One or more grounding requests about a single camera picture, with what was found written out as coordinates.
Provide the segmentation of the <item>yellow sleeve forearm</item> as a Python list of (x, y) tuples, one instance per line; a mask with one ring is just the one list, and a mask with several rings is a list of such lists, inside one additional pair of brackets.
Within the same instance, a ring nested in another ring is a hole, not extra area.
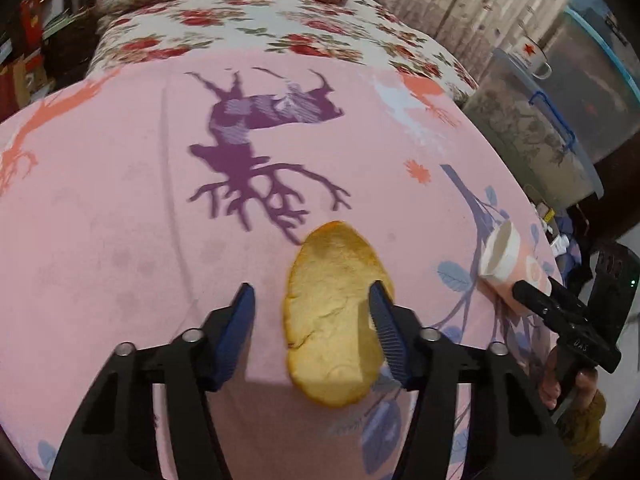
[(605, 410), (605, 397), (597, 390), (588, 408), (571, 406), (556, 423), (560, 438), (570, 452), (575, 479), (589, 479), (610, 454), (600, 434)]

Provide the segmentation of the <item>person's right hand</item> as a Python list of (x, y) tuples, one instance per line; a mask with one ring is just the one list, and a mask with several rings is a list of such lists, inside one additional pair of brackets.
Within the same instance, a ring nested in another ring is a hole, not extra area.
[(581, 370), (579, 361), (560, 346), (554, 347), (544, 364), (544, 377), (538, 384), (538, 394), (548, 410), (556, 409), (568, 396), (572, 408), (589, 408), (598, 392), (598, 371), (587, 366)]

